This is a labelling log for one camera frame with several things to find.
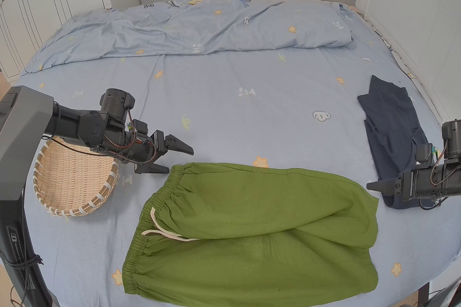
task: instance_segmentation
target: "green shorts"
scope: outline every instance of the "green shorts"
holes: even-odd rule
[[[377,202],[324,172],[176,165],[142,209],[125,292],[193,307],[307,307],[370,292]]]

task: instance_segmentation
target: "blue blanket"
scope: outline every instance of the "blue blanket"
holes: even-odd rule
[[[43,44],[23,74],[102,57],[343,45],[354,47],[337,3],[171,1],[74,16]]]

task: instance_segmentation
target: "white drawstring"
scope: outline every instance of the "white drawstring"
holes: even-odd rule
[[[173,233],[172,231],[168,231],[166,229],[163,229],[157,223],[157,220],[155,218],[155,208],[153,208],[153,207],[152,207],[152,210],[150,210],[150,216],[152,217],[153,223],[158,228],[158,230],[154,230],[154,229],[145,230],[145,231],[143,231],[141,233],[142,235],[148,235],[150,233],[157,233],[157,234],[161,234],[161,235],[163,235],[163,236],[165,236],[167,238],[175,239],[177,241],[182,241],[182,242],[190,242],[190,241],[198,241],[199,240],[198,238],[184,238],[184,237],[182,237],[181,234],[176,234],[176,233]]]

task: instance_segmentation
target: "woven basket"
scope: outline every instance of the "woven basket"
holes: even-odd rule
[[[91,153],[86,147],[62,142]],[[113,157],[79,154],[49,140],[34,166],[34,190],[40,203],[53,215],[83,216],[107,200],[117,177],[118,161]]]

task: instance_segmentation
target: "white headboard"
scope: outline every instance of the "white headboard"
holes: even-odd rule
[[[439,117],[461,119],[461,0],[357,0],[356,6]]]

